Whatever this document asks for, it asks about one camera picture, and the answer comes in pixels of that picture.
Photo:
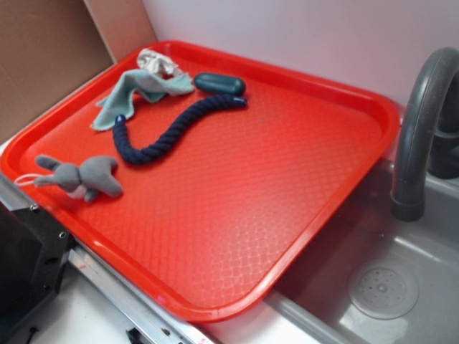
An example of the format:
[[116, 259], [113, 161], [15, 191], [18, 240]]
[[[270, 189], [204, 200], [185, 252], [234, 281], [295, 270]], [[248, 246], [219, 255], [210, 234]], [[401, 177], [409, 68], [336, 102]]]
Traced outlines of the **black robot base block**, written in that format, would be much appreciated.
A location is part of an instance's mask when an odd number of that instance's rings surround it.
[[71, 243], [44, 209], [1, 205], [1, 337], [57, 296]]

